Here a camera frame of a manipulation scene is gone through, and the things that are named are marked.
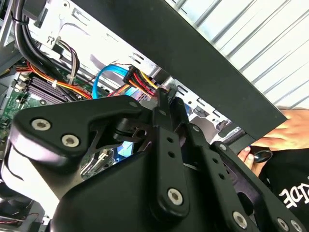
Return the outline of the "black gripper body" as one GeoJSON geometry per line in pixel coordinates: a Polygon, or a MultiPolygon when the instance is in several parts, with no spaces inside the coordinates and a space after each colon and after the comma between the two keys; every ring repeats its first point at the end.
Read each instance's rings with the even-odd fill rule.
{"type": "Polygon", "coordinates": [[[132,156],[75,186],[60,200],[53,232],[239,232],[225,223],[202,174],[183,168],[190,211],[179,221],[157,219],[150,209],[151,159],[132,156]]]}

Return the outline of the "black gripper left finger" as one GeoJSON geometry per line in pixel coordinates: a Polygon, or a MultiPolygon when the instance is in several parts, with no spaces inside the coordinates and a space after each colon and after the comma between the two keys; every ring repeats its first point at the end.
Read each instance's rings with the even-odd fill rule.
{"type": "Polygon", "coordinates": [[[155,92],[157,106],[143,107],[123,95],[20,111],[9,134],[9,187],[36,202],[52,217],[63,196],[82,182],[84,156],[124,141],[153,158],[151,202],[160,211],[182,216],[187,186],[168,93],[155,92]]]}

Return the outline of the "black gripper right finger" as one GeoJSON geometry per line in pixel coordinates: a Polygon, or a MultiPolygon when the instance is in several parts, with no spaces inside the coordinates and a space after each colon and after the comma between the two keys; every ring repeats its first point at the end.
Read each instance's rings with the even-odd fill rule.
{"type": "Polygon", "coordinates": [[[274,152],[252,146],[254,164],[266,164],[257,174],[226,145],[208,144],[202,133],[188,123],[183,100],[173,101],[187,133],[189,151],[196,161],[225,223],[235,221],[240,232],[306,232],[308,230],[308,167],[274,166],[274,152]]]}

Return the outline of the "person hand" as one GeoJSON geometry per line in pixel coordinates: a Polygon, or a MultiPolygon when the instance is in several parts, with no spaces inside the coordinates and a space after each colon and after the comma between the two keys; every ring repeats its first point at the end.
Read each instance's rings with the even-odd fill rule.
{"type": "Polygon", "coordinates": [[[267,147],[274,152],[268,165],[304,166],[309,165],[309,111],[308,109],[283,110],[287,120],[274,130],[243,149],[238,157],[249,169],[259,173],[266,164],[254,164],[252,146],[267,147]]]}

